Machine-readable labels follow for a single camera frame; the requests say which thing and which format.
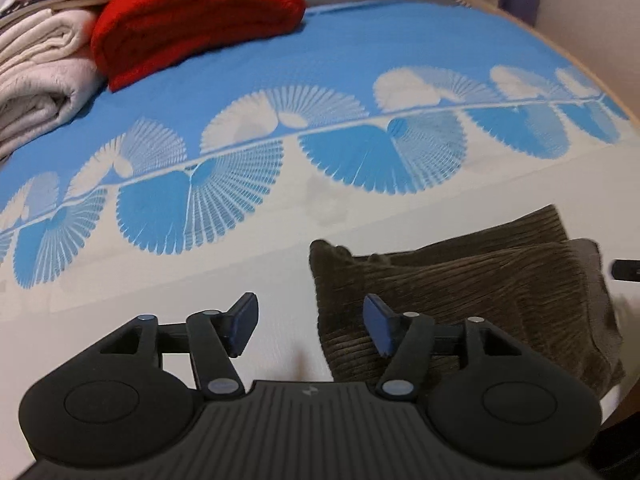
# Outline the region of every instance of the white towel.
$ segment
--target white towel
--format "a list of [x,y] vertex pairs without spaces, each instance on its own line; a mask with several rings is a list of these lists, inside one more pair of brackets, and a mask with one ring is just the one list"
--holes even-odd
[[40,63],[73,54],[89,43],[97,15],[90,10],[43,9],[0,34],[0,85]]
[[36,64],[0,85],[0,158],[69,122],[104,77],[88,49]]

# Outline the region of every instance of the silver screw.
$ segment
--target silver screw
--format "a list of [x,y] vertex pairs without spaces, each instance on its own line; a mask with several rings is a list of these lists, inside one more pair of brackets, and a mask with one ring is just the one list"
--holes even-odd
[[396,397],[409,395],[414,390],[414,386],[409,381],[394,379],[382,385],[382,391],[387,395]]
[[209,384],[207,384],[209,391],[216,395],[232,394],[239,387],[240,384],[238,384],[237,381],[229,379],[228,377],[220,377],[219,379],[209,381]]

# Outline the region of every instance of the bed sheet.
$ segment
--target bed sheet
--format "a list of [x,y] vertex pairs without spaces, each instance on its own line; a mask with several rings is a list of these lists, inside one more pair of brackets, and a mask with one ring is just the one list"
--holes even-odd
[[571,236],[599,240],[597,215],[562,204],[597,210],[589,190],[613,200],[612,175],[638,153],[593,81],[466,7],[316,9],[289,36],[105,90],[0,171],[0,363],[16,377],[0,449],[21,457],[0,476],[26,465],[15,418],[30,383],[136,314],[178,322],[254,290],[243,381],[330,380],[312,240],[404,250],[551,202]]

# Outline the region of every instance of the brown corduroy fabric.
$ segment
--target brown corduroy fabric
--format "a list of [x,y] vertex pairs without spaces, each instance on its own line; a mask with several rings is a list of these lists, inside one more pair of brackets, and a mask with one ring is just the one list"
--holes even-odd
[[[622,375],[620,335],[597,245],[566,239],[548,206],[509,224],[417,251],[353,257],[315,241],[318,332],[336,381],[375,381],[380,358],[362,323],[364,295],[439,323],[481,316],[556,362],[602,396]],[[425,389],[458,368],[434,358]]]

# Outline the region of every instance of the folded red blanket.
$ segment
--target folded red blanket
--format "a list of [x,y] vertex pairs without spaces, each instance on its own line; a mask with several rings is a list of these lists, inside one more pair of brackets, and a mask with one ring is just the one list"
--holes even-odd
[[294,30],[304,0],[111,0],[91,50],[115,91],[208,48]]

